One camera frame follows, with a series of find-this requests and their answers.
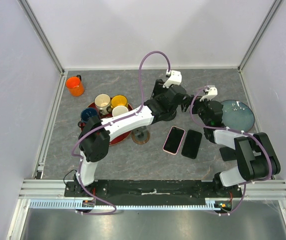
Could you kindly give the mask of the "black clamp phone stand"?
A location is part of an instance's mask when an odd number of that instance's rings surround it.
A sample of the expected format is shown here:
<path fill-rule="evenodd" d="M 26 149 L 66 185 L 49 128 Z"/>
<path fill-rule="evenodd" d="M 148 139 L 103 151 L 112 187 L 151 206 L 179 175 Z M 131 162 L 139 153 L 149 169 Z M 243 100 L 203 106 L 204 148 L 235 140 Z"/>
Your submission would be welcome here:
<path fill-rule="evenodd" d="M 176 115 L 177 115 L 177 108 L 178 106 L 180 105 L 180 108 L 181 108 L 181 104 L 183 102 L 183 98 L 184 98 L 184 95 L 182 94 L 177 94 L 175 96 L 175 102 L 174 103 L 171 103 L 170 105 L 170 108 L 169 108 L 169 111 L 168 113 L 166 114 L 166 117 L 164 119 L 165 122 L 169 122 L 169 121 L 172 121 Z"/>

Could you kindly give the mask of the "pink case phone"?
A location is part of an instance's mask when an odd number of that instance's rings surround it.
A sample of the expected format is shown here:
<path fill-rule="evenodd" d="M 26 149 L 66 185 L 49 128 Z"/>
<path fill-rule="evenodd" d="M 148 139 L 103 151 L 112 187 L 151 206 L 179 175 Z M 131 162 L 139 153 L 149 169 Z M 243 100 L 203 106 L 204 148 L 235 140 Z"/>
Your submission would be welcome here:
<path fill-rule="evenodd" d="M 171 155 L 176 155 L 182 144 L 185 132 L 186 131 L 180 127 L 172 126 L 166 137 L 162 150 Z"/>

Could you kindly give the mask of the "black phone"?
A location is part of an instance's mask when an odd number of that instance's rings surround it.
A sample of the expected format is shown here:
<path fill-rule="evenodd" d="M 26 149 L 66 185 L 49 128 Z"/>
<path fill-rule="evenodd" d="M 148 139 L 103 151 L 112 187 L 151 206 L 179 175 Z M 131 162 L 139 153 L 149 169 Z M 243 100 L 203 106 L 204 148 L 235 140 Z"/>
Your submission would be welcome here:
<path fill-rule="evenodd" d="M 186 158 L 196 159 L 199 152 L 201 141 L 202 141 L 202 134 L 198 131 L 189 129 L 187 131 L 181 155 Z"/>

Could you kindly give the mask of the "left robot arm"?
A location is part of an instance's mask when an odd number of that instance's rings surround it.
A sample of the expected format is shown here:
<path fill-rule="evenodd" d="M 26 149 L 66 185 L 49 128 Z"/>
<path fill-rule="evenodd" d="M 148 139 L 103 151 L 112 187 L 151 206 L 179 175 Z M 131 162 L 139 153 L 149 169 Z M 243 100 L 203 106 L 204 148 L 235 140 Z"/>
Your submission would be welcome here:
<path fill-rule="evenodd" d="M 180 79 L 171 77 L 162 82 L 156 80 L 155 96 L 139 107 L 116 117 L 100 119 L 91 117 L 71 150 L 73 157 L 80 158 L 75 174 L 75 191 L 82 197 L 93 196 L 95 171 L 98 162 L 106 157 L 110 142 L 120 135 L 134 129 L 171 121 L 176 117 L 177 107 L 184 102 L 187 91 L 181 86 Z"/>

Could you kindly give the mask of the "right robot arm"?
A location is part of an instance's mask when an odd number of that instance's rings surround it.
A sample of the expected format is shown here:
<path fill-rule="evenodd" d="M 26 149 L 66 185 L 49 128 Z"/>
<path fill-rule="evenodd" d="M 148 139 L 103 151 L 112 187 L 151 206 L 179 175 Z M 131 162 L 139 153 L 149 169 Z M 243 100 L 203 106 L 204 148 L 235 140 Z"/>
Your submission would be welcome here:
<path fill-rule="evenodd" d="M 236 160 L 237 166 L 214 175 L 212 191 L 216 196 L 225 196 L 230 187 L 266 181 L 281 172 L 281 164 L 268 135 L 225 126 L 220 102 L 186 94 L 181 110 L 189 110 L 192 120 L 198 115 L 205 138 L 213 144 L 223 145 L 225 150 L 232 152 L 231 159 Z"/>

